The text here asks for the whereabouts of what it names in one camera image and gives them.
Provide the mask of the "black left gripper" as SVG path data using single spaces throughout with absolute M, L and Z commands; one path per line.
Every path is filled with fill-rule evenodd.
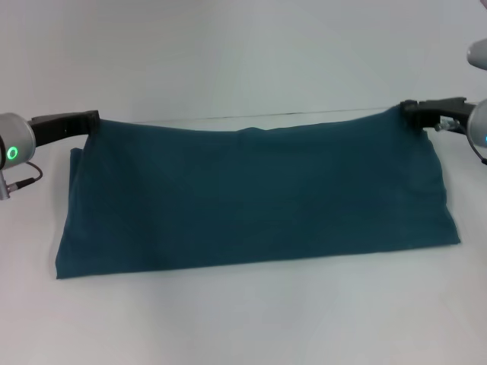
M 90 110 L 37 116 L 28 124 L 33 130 L 36 146 L 41 147 L 62 139 L 95 133 L 100 125 L 100 115 L 97 110 Z

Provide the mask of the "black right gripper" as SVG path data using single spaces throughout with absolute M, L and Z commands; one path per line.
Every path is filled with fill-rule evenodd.
M 405 100 L 400 103 L 400 114 L 407 124 L 417 127 L 464 132 L 470 114 L 476 105 L 467 103 L 465 97 L 442 100 Z

